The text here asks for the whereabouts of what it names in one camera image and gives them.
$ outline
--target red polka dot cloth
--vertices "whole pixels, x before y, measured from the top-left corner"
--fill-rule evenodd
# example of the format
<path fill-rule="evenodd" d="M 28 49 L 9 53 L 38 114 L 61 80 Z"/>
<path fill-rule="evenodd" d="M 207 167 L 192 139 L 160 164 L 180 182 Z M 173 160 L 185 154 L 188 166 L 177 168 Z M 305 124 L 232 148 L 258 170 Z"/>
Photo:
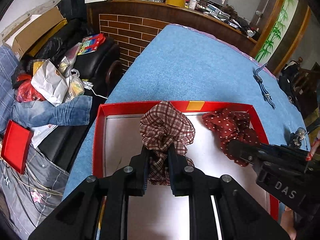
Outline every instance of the red polka dot cloth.
<path fill-rule="evenodd" d="M 248 162 L 233 157 L 228 152 L 228 143 L 231 140 L 239 140 L 258 147 L 260 141 L 256 132 L 249 128 L 250 115 L 242 112 L 232 112 L 228 109 L 204 114 L 202 120 L 205 126 L 220 138 L 220 147 L 223 153 L 236 164 L 243 167 L 248 165 Z"/>
<path fill-rule="evenodd" d="M 192 144 L 196 131 L 190 120 L 170 102 L 162 101 L 146 112 L 140 120 L 143 145 L 153 150 L 150 157 L 149 182 L 170 185 L 167 150 L 173 143 L 176 153 L 185 156 L 186 145 Z M 186 157 L 188 165 L 193 161 Z"/>

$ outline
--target white paper bag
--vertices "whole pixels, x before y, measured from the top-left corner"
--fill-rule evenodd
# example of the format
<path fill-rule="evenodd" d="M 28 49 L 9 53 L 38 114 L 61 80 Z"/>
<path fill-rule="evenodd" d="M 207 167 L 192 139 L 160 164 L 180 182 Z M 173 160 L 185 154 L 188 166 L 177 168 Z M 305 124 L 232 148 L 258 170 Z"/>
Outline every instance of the white paper bag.
<path fill-rule="evenodd" d="M 39 144 L 46 138 L 58 125 L 47 124 L 44 126 L 30 128 L 33 131 L 33 137 L 31 138 L 31 143 L 34 148 L 37 148 Z"/>
<path fill-rule="evenodd" d="M 31 80 L 31 85 L 54 106 L 62 104 L 68 83 L 50 60 L 37 70 Z"/>

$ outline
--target blue tablecloth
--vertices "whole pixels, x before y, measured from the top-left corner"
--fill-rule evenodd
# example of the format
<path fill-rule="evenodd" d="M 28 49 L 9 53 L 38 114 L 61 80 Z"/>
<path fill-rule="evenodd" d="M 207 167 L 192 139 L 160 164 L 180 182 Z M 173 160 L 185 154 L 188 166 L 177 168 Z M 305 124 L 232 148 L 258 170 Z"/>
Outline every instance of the blue tablecloth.
<path fill-rule="evenodd" d="M 235 48 L 190 28 L 168 25 L 137 57 L 107 103 L 151 100 L 224 101 L 254 105 L 270 144 L 286 144 L 290 132 L 304 127 L 277 80 L 259 73 L 276 109 L 263 100 L 253 78 L 257 62 Z M 75 160 L 64 192 L 68 195 L 92 174 L 91 127 Z"/>

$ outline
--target bolt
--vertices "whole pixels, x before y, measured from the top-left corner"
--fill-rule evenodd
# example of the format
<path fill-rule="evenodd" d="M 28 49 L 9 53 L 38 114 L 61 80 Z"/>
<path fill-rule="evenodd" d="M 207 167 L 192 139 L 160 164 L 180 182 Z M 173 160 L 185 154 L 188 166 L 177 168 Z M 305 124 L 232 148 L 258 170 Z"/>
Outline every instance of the bolt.
<path fill-rule="evenodd" d="M 133 171 L 133 168 L 132 168 L 131 166 L 125 166 L 125 167 L 123 168 L 123 171 L 124 171 L 125 173 L 130 173 L 130 172 Z"/>
<path fill-rule="evenodd" d="M 194 171 L 194 168 L 192 166 L 185 166 L 184 167 L 184 171 L 185 172 L 193 172 Z"/>
<path fill-rule="evenodd" d="M 91 175 L 91 176 L 88 176 L 86 179 L 85 179 L 87 182 L 91 183 L 91 182 L 94 182 L 96 180 L 96 177 Z"/>
<path fill-rule="evenodd" d="M 224 182 L 230 182 L 232 180 L 231 176 L 230 175 L 223 175 L 222 176 L 222 180 Z"/>

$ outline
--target container lid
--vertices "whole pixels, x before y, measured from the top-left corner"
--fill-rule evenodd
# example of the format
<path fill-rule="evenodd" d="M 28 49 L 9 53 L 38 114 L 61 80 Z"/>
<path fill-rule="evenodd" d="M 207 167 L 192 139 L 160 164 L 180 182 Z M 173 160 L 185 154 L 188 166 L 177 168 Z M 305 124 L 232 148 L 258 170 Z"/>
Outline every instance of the container lid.
<path fill-rule="evenodd" d="M 32 136 L 32 132 L 9 120 L 2 143 L 1 157 L 20 174 L 24 174 L 26 168 Z"/>

